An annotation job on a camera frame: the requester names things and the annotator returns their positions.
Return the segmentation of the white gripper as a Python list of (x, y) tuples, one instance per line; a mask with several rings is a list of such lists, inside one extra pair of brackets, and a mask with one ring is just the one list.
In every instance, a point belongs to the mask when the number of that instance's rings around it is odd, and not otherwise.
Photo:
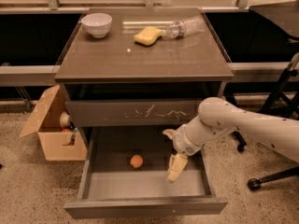
[(202, 147), (199, 132), (194, 127), (182, 125), (178, 129), (166, 129), (163, 131), (170, 140), (173, 140), (173, 148), (177, 152), (172, 154), (169, 160), (167, 181), (174, 183), (188, 163), (188, 157), (194, 155)]

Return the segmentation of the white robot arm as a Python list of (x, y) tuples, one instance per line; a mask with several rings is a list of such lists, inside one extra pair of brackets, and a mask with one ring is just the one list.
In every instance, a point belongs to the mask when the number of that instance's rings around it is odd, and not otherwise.
[(163, 134), (173, 142), (176, 155), (170, 156), (167, 181), (174, 183), (188, 162), (209, 141), (232, 132), (241, 132), (277, 153), (299, 162), (299, 121), (240, 109), (218, 97), (209, 97), (198, 106), (197, 116), (176, 130)]

